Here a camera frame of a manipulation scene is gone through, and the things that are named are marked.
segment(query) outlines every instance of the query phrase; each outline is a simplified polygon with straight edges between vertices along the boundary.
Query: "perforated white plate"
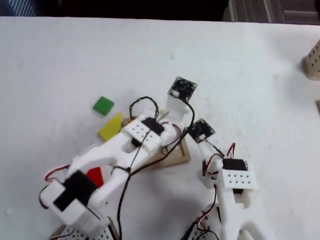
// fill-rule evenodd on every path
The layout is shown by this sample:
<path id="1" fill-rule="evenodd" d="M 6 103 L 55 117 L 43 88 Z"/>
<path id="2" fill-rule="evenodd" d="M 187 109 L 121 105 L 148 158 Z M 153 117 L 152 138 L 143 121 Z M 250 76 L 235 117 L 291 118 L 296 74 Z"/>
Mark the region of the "perforated white plate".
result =
<path id="1" fill-rule="evenodd" d="M 259 189 L 256 176 L 251 171 L 226 170 L 222 169 L 219 180 L 224 186 L 230 189 Z"/>
<path id="2" fill-rule="evenodd" d="M 71 227 L 65 227 L 63 232 L 60 235 L 67 235 L 70 234 L 73 231 L 73 228 Z M 58 240 L 117 240 L 116 238 L 113 238 L 113 235 L 110 233 L 109 228 L 107 227 L 105 230 L 103 230 L 97 237 L 88 237 L 82 233 L 80 233 L 77 230 L 74 230 L 74 232 L 65 237 L 59 237 Z"/>

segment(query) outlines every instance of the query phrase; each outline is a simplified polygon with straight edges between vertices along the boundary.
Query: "table surface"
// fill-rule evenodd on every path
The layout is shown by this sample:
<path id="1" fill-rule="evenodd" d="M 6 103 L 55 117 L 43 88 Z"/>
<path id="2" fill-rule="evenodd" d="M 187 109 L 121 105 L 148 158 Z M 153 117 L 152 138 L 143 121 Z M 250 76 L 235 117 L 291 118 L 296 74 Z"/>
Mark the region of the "table surface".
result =
<path id="1" fill-rule="evenodd" d="M 190 103 L 216 130 L 210 140 L 252 161 L 278 240 L 320 236 L 320 82 L 300 61 L 319 26 L 88 18 L 0 18 L 0 232 L 46 239 L 61 223 L 40 208 L 44 174 L 67 164 L 141 96 L 164 107 L 176 76 L 198 83 Z M 115 102 L 107 117 L 99 96 Z M 141 103 L 135 111 L 149 108 Z M 186 165 L 132 178 L 124 239 L 180 239 L 213 192 Z M 106 206 L 115 215 L 120 189 Z"/>

